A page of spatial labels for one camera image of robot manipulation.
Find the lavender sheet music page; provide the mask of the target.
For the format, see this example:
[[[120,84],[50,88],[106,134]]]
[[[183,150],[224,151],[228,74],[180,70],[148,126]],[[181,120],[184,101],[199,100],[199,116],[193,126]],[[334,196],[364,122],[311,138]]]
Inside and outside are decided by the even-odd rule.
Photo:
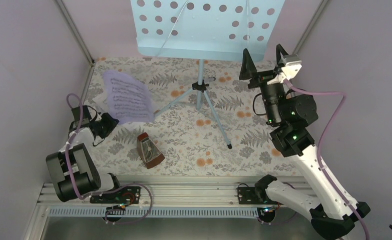
[[[102,78],[107,94],[108,113],[120,125],[154,120],[151,93],[144,83],[113,69],[105,71]]]

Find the white sheet music page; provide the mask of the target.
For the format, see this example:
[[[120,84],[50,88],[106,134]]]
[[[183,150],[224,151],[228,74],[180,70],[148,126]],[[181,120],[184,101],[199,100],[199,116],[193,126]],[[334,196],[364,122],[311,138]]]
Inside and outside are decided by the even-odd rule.
[[[93,98],[93,102],[101,109],[107,108],[107,94],[101,93]]]

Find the clear plastic metronome cover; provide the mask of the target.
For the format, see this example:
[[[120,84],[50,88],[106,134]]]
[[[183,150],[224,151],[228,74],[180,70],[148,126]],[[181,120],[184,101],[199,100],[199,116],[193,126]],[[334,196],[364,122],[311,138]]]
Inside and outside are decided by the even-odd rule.
[[[160,155],[160,151],[154,142],[150,138],[145,138],[141,142],[143,160],[144,162],[150,162]]]

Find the light blue music stand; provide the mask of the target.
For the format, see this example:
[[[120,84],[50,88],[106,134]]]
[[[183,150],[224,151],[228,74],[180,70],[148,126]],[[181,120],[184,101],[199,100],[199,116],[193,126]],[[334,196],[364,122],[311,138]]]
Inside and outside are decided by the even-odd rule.
[[[133,0],[131,9],[138,51],[144,56],[198,59],[198,79],[183,93],[197,93],[196,108],[206,100],[206,60],[239,61],[248,50],[264,59],[267,43],[284,1],[278,0]]]

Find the brown wooden metronome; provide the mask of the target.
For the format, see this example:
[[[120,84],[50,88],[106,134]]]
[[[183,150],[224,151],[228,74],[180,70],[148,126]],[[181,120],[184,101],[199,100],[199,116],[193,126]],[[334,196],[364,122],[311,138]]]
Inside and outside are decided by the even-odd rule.
[[[165,159],[163,153],[150,139],[146,132],[140,134],[137,137],[136,149],[146,169],[152,169],[156,167]]]

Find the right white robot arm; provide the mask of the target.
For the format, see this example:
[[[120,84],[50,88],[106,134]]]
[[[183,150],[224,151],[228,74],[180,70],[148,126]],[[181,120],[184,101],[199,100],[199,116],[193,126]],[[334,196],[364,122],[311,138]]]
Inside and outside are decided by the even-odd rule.
[[[254,186],[262,204],[276,202],[287,206],[310,221],[326,240],[348,235],[355,223],[365,226],[370,212],[365,202],[357,201],[334,176],[321,156],[321,142],[316,142],[307,127],[318,119],[315,92],[295,87],[291,80],[301,69],[297,55],[276,46],[274,69],[258,71],[248,49],[243,50],[239,78],[248,80],[250,89],[260,89],[267,124],[274,147],[289,158],[303,174],[315,196],[297,191],[278,178],[266,175]]]

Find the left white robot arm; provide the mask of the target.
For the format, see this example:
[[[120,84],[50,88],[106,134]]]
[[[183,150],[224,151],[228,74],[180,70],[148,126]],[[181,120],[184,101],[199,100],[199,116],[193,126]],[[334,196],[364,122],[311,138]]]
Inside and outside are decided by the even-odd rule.
[[[72,108],[74,121],[69,127],[69,145],[63,146],[58,152],[46,157],[46,164],[55,193],[60,201],[75,200],[78,195],[72,183],[67,159],[69,159],[75,185],[81,196],[85,197],[92,192],[100,194],[104,191],[113,191],[119,188],[119,181],[112,173],[99,173],[93,156],[97,138],[102,141],[114,130],[119,121],[107,112],[95,112],[91,115],[91,106],[83,106],[83,120],[78,128],[80,108]]]

